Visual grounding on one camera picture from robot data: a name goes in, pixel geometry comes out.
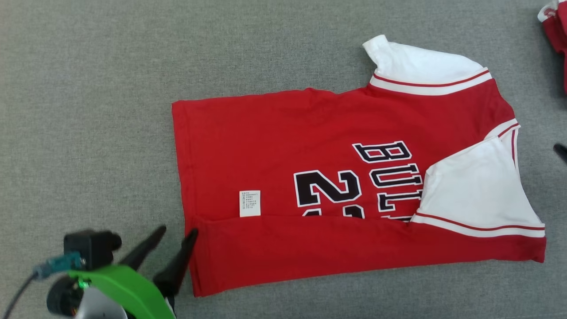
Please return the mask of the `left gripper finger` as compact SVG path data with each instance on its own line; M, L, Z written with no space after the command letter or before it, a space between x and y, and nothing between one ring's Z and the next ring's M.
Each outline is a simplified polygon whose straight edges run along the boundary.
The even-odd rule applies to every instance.
M152 252L162 240L164 234L166 233L166 226L158 226L142 242L140 242L133 250L131 250L124 258L119 262L120 265L128 266L134 271L138 271L146 257Z
M179 293L197 237L198 229L192 228L182 241L177 254L153 277L153 283L163 297L173 298Z

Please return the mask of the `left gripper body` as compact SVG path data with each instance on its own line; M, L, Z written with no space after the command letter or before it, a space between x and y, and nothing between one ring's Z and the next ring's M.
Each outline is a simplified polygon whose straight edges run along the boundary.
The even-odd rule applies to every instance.
M70 270L52 285L48 311L67 319L174 319L158 288L124 265Z

